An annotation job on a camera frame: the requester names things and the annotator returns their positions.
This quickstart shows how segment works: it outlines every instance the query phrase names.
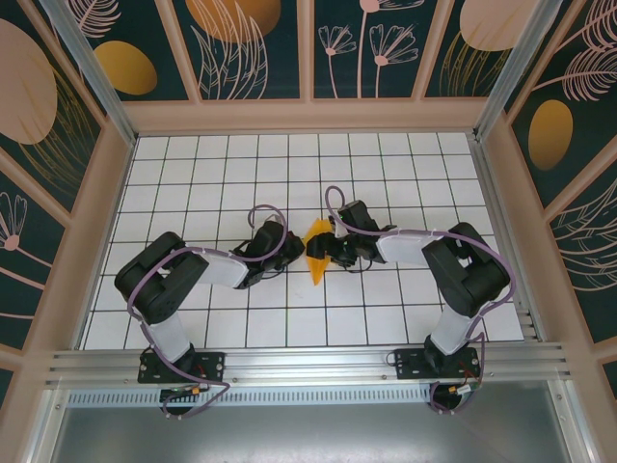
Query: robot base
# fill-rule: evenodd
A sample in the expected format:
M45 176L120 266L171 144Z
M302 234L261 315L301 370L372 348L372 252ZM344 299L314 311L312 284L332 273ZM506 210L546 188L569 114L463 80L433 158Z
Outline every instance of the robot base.
M193 357L190 371L198 378L210 381L222 381L225 370L225 354L223 352L198 352ZM188 384L190 380L169 370L155 353L144 353L140 356L139 374L137 382L140 384Z
M480 374L478 353L473 347L464 347L456 352L456 359L448 362L437 374L426 361L425 349L396 349L394 352L394 366L397 379L463 379L465 369L475 376Z

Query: black bracket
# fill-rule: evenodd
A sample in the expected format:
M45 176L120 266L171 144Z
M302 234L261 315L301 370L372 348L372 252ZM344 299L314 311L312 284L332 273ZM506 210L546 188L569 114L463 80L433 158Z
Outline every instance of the black bracket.
M464 347L457 351L456 362L444 366L439 375L426 361L424 350L423 347L396 349L392 353L393 364L389 364L396 368L397 379L436 379L436 376L443 379L463 379L465 370L476 377L480 375L478 353L473 347Z
M223 352L197 352L188 373L210 381L222 381L224 370L225 354ZM191 383L190 380L168 369L153 352L141 355L137 382L140 384Z

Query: dark green panel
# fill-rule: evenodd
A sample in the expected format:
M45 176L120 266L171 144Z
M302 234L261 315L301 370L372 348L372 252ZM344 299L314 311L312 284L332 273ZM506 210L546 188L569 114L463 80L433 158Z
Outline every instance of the dark green panel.
M550 227L592 339L617 336L617 162Z
M39 10L40 16L47 23L47 27L49 27L49 29L54 34L54 36L56 38L56 41L60 44L60 46L64 50L65 55L67 55L67 57L68 57L68 60L73 65L75 70L79 73L79 75L81 76L82 81L86 84L86 87L88 87L88 91L90 92L90 95L92 95L93 98L94 98L94 101L96 101L96 106L98 106L98 109L100 109L100 111L103 113L103 115L107 116L107 111L105 111L105 108L103 107L103 105L101 104L100 100L98 99L98 96L94 92L93 88L90 86L90 82L88 82L88 79L86 79L86 77L81 73L79 65L77 65L77 62L73 59L73 55L71 55L70 52L68 51L68 48L65 45L65 42L60 38L60 36L58 35L56 30L52 26L51 21L49 20L49 16L47 15L47 13L45 12L45 9L40 4L40 1L37 0L37 1L34 2L34 4L37 7L37 9Z
M555 29L557 29L557 27L559 27L559 23L563 19L563 15L570 8L570 5L572 5L572 0L563 0L563 2L561 3L561 6L559 7L559 12L557 13L557 16L555 17L555 20L552 22L552 25L550 26L549 31L544 36L544 38L542 40L542 43L540 43L540 46L538 47L538 49L536 50L535 54L533 55L533 58L531 59L531 63L529 63L527 68L524 70L523 75L519 79L519 83L514 88L514 91L512 91L512 94L508 98L508 101L505 103L505 111L506 111L506 113L508 111L510 111L510 108L512 107L512 105L516 101L517 97L519 96L519 93L521 92L521 90L523 89L524 84L526 83L527 77L533 71L533 69L536 67L536 64L538 63L538 60L542 56L542 53L544 53L544 50L547 47L547 45L549 44L549 41L552 38L552 35L555 33Z
M42 141L35 145L19 144L0 133L0 148L71 211L100 126L16 2L0 2L0 19L18 27L44 52L54 69L58 94L56 118ZM0 111L12 111L12 108L0 107Z
M0 313L26 317L0 314L0 343L21 349L65 229L2 173L0 215Z
M120 14L108 32L100 39L87 37L96 48L108 41L124 41L144 53L156 69L156 87L144 95L118 91L122 101L159 101L187 99L174 54L163 29L154 0L120 0L111 14Z
M617 399L617 362L610 362L608 364L604 364L604 374L606 374L606 379L608 379L608 384L610 384L610 389Z
M237 3L242 8L243 5L253 1L256 0L243 0ZM236 43L210 37L191 16L186 0L174 0L175 13L196 80L200 82L202 76L200 90L203 99L300 97L296 0L280 1L279 21L272 31L263 36L262 47L257 48L257 41L249 41L246 46L239 47ZM225 5L218 0L210 0L203 4L209 7L208 13L211 17L219 20L220 13L212 7L215 3L220 8L225 8ZM206 58L202 57L200 42ZM202 64L207 61L208 56L211 57L212 66L202 70ZM217 78L217 75L223 75L223 78Z
M574 39L555 52L538 80L535 90L531 92L521 112L512 123L525 162L544 206L548 205L617 133L614 121L614 109L617 102L617 86L613 84L615 81L614 64L604 61L602 63L604 73L598 73L600 69L594 68L579 70L583 73L593 74L596 72L602 79L605 79L604 93L594 92L591 94L591 97L596 99L595 101L591 100L590 97L587 97L586 100L583 99L580 91L588 88L590 80L580 85L579 91L570 94L566 94L563 87L564 82L573 82L571 79L564 80L564 75L566 75L567 68L573 62L573 59L578 54L589 53L589 50L591 50L585 43L583 35L578 34L585 27L587 12L591 5L593 5L593 2L587 2L583 7L573 26L566 34L566 41L571 37L574 37ZM617 33L617 27L614 23L610 22L606 25L605 22L602 22L601 24L604 33L611 31L611 28L613 35ZM599 53L603 53L606 59L612 60L614 63L615 52L617 52L616 44L616 42L613 42L609 48ZM541 170L531 161L528 143L529 129L540 106L549 100L559 101L567 107L566 111L572 115L574 132L570 145L560 162L549 170ZM537 125L537 128L539 132L547 134L549 141L558 137L567 137L567 133L564 135L565 128L561 126ZM536 158L541 157L541 155L542 153L535 154Z
M388 9L388 5L384 3L380 5L380 11L364 14L359 2L316 0L313 31L316 98L334 98L333 85L339 98L358 97L358 60L364 19L362 97L411 96L428 31L433 21L435 2L401 0L393 2L392 5L401 9ZM338 33L340 29L335 27L348 27L349 32L341 35ZM406 35L409 33L408 28L411 28L410 36ZM326 46L320 39L320 29ZM329 59L326 47L336 51L340 49L341 52L337 52L332 59ZM389 61L392 58L398 59L402 63L388 63L378 67L376 56L384 56Z
M488 96L510 55L511 49L479 51L465 43L460 25L464 4L454 2L425 96Z
M7 396L11 379L13 378L13 372L7 369L0 368L0 410L2 410L2 404L4 397Z

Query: metal vent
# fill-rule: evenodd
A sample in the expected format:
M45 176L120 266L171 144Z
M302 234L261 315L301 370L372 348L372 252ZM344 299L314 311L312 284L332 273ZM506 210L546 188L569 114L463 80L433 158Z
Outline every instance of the metal vent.
M135 408L159 407L161 390L143 389L131 392L118 390L74 390L68 398L68 408ZM215 393L201 394L197 400L185 397L170 403L185 406L200 405ZM311 388L233 388L223 395L217 406L334 405L363 403L427 402L429 385L386 385Z

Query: flower illustration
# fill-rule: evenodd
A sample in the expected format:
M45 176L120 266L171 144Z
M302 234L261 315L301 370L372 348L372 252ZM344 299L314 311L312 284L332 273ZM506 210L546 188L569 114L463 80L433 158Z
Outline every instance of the flower illustration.
M392 26L384 36L384 25L370 28L370 46L375 56L377 76L375 78L375 97L379 97L379 74L387 65L399 65L417 59L417 48L412 48L416 38L412 33L414 26L408 28Z
M28 202L19 195L14 205L6 192L0 193L0 249L14 251L19 247L19 235L26 221Z
M29 259L32 259L42 265L51 267L51 263L39 259L36 256L24 251L19 247L19 236L23 231L24 223L26 222L26 212L28 211L28 202L19 195L15 195L14 203L11 203L11 198L7 192L0 193L0 251L18 251ZM44 285L34 282L26 277L18 275L7 268L0 267L0 274L6 275L14 280L22 282L25 285L43 290ZM0 313L3 316L9 316L5 313Z
M332 32L328 26L323 26L320 27L317 32L319 33L321 44L324 46L324 50L328 55L330 82L332 83L332 90L335 93L335 98L338 98L338 94L336 93L335 75L332 71L332 57L356 50L356 43L351 41L352 35L351 32L349 32L349 26L335 26L332 28Z
M360 26L360 52L358 53L358 74L357 92L358 98L362 98L362 51L364 45L364 29L366 28L366 17L368 14L379 11L407 10L419 7L424 0L360 0L362 8L362 25Z
M380 10L407 10L419 7L424 0L360 0L360 7L366 13L377 13Z

